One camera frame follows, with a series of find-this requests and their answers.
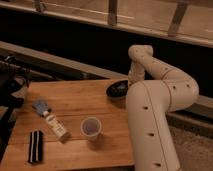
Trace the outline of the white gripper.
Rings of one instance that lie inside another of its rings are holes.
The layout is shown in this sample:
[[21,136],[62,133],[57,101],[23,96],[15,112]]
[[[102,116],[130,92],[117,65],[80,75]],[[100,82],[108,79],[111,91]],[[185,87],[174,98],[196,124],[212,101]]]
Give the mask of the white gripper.
[[145,79],[145,69],[139,66],[132,66],[128,73],[129,85]]

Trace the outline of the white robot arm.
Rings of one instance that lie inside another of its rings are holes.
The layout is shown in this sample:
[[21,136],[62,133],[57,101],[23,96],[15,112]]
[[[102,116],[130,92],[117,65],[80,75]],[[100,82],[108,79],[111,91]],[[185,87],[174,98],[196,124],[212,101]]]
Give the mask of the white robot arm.
[[132,45],[126,96],[135,171],[182,171],[166,114],[190,107],[199,95],[195,79],[153,56],[150,45]]

